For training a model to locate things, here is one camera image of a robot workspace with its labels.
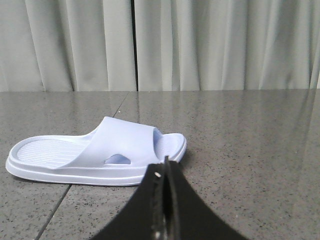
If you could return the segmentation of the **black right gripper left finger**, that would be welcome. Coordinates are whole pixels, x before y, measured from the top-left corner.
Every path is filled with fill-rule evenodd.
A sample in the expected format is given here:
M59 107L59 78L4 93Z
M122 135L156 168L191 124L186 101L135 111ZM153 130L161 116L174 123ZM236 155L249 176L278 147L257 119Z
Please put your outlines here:
M92 240L163 240L165 165L150 164L123 209Z

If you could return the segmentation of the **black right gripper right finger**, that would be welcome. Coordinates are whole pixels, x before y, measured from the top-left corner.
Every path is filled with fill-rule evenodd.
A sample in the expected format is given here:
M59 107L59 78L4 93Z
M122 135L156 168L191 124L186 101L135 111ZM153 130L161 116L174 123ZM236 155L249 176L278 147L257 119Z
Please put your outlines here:
M197 195L178 163L164 159L164 236L168 240L245 240Z

